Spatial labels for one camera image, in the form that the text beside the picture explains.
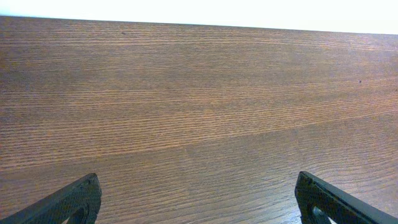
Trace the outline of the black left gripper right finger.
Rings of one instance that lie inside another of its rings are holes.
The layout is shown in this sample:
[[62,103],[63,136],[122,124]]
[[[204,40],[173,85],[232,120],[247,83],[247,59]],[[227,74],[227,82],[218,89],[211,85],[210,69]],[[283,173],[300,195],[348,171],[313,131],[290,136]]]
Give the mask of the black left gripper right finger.
[[302,223],[397,223],[396,217],[306,171],[298,174],[295,198]]

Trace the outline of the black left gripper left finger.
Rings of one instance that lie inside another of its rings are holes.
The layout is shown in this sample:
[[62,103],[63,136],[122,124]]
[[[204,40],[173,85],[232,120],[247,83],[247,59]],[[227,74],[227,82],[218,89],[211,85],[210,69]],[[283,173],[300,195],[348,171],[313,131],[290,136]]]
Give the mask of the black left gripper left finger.
[[101,206],[101,195],[98,177],[90,173],[2,219],[1,224],[94,224]]

